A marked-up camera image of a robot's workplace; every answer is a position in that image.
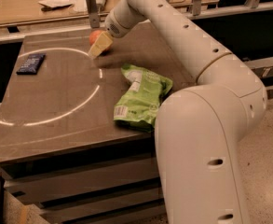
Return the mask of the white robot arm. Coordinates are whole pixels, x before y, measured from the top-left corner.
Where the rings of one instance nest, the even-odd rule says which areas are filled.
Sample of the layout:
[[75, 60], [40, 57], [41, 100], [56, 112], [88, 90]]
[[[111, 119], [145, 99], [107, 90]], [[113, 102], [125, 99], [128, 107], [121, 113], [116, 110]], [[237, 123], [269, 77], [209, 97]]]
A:
[[264, 84], [168, 0], [120, 0], [105, 27], [120, 38], [145, 20], [195, 80], [157, 113], [157, 164], [169, 224], [250, 224], [237, 144], [266, 112]]

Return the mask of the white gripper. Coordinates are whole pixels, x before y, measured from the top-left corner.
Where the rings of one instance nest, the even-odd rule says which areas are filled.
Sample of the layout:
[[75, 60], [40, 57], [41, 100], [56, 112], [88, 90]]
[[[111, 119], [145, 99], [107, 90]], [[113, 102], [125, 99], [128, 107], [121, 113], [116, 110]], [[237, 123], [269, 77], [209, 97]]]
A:
[[105, 19], [107, 32], [96, 30], [90, 33], [89, 57], [97, 58], [110, 49], [113, 37], [124, 37], [135, 25], [145, 20], [146, 17], [131, 7], [127, 0], [120, 0]]

